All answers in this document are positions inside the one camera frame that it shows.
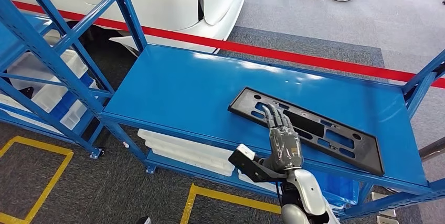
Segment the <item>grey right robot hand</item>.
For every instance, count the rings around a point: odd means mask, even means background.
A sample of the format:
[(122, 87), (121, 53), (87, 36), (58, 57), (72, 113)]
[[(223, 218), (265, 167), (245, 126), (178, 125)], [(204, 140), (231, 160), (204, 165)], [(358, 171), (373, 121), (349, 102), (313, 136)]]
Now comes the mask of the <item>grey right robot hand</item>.
[(271, 154), (262, 159), (260, 164), (282, 174), (301, 169), (303, 164), (301, 141), (289, 117), (271, 103), (263, 106), (263, 110), (269, 129)]

